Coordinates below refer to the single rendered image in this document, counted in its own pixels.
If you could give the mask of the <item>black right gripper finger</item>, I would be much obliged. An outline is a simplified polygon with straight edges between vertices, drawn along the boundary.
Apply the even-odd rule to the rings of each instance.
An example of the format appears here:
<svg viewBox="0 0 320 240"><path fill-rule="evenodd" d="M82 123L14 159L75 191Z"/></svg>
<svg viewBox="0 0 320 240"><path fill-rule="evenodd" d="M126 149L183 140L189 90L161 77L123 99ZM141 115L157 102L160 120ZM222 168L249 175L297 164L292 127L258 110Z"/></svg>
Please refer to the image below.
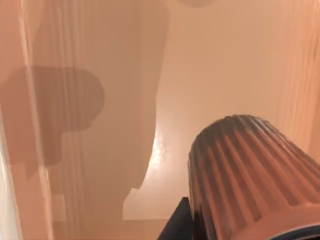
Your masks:
<svg viewBox="0 0 320 240"><path fill-rule="evenodd" d="M188 197L183 197L165 224L157 240L196 240Z"/></svg>

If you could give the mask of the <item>ribbed terracotta plant pot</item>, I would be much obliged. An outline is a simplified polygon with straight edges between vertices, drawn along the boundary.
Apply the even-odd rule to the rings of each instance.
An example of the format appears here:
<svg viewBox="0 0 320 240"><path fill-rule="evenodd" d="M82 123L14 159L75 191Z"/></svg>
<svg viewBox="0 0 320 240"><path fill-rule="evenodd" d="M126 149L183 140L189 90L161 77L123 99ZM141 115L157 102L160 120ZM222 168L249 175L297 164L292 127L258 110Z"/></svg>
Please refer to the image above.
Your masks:
<svg viewBox="0 0 320 240"><path fill-rule="evenodd" d="M320 240L320 163L262 118L204 128L188 176L193 240Z"/></svg>

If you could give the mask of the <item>shallow salmon-coloured box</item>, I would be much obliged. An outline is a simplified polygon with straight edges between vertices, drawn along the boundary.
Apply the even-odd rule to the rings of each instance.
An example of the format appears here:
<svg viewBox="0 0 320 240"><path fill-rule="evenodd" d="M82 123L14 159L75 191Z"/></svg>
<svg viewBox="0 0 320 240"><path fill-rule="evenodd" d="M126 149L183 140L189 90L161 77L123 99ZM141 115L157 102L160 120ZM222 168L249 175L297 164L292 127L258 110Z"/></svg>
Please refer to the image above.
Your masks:
<svg viewBox="0 0 320 240"><path fill-rule="evenodd" d="M320 164L320 0L0 0L0 240L158 240L233 115Z"/></svg>

